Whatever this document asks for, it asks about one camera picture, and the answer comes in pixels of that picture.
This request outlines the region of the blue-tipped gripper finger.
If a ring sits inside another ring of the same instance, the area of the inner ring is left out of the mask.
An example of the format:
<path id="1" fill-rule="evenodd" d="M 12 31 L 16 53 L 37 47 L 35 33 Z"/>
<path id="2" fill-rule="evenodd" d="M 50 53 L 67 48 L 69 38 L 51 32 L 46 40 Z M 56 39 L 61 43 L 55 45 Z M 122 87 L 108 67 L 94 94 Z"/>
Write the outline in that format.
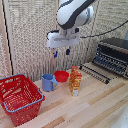
<path id="1" fill-rule="evenodd" d="M 58 55 L 58 50 L 54 49 L 54 53 L 53 53 L 53 55 L 54 55 L 54 58 L 56 58 L 57 55 Z"/>
<path id="2" fill-rule="evenodd" d="M 70 55 L 70 51 L 71 51 L 71 49 L 68 48 L 68 49 L 66 50 L 66 55 Z"/>

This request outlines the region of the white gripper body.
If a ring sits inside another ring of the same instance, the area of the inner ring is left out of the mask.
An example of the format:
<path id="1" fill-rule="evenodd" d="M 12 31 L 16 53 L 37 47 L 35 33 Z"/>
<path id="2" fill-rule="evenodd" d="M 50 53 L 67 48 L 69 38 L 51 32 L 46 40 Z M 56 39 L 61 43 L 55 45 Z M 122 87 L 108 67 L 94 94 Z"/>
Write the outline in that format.
<path id="1" fill-rule="evenodd" d="M 79 39 L 78 32 L 62 35 L 59 30 L 53 30 L 47 34 L 47 46 L 49 48 L 73 46 L 79 43 Z"/>

